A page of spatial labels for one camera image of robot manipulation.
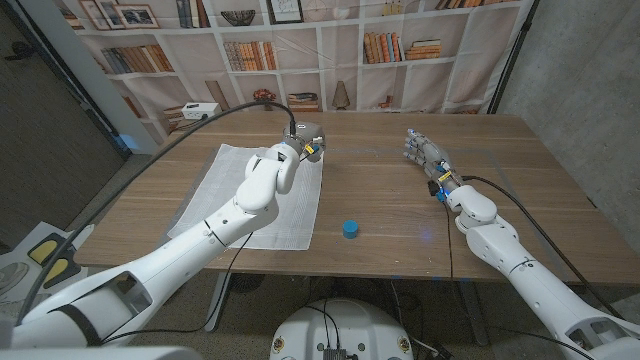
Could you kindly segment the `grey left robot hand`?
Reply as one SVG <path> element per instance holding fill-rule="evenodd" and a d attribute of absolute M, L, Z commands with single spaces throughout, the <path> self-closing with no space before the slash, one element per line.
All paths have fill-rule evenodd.
<path fill-rule="evenodd" d="M 294 148 L 302 160 L 311 163 L 318 162 L 326 149 L 323 128 L 310 122 L 298 122 L 295 126 L 287 125 L 283 130 L 283 141 Z"/>

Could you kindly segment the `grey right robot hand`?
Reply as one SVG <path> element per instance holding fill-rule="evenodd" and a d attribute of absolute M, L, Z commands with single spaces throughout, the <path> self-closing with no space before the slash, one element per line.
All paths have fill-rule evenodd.
<path fill-rule="evenodd" d="M 429 180 L 446 195 L 463 185 L 448 153 L 414 129 L 407 130 L 403 156 L 421 167 Z"/>

